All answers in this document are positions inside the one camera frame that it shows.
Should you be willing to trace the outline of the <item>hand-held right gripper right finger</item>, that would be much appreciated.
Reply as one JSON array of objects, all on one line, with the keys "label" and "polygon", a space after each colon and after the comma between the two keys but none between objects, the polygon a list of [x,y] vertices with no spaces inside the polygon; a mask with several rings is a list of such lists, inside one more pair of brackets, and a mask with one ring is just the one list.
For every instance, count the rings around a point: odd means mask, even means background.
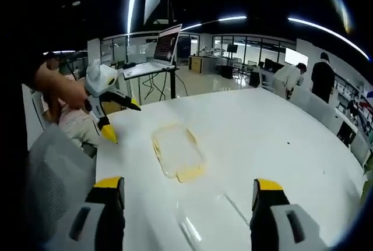
[{"label": "hand-held right gripper right finger", "polygon": [[252,199],[252,250],[327,250],[319,225],[298,204],[291,204],[275,181],[255,179]]}]

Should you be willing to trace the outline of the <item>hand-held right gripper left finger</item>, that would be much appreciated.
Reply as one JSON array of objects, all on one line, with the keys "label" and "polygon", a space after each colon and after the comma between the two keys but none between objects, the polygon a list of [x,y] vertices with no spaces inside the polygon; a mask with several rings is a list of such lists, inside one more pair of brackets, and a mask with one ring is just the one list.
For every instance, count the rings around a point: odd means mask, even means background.
[{"label": "hand-held right gripper left finger", "polygon": [[124,184],[121,176],[102,179],[72,205],[58,222],[58,250],[122,250]]}]

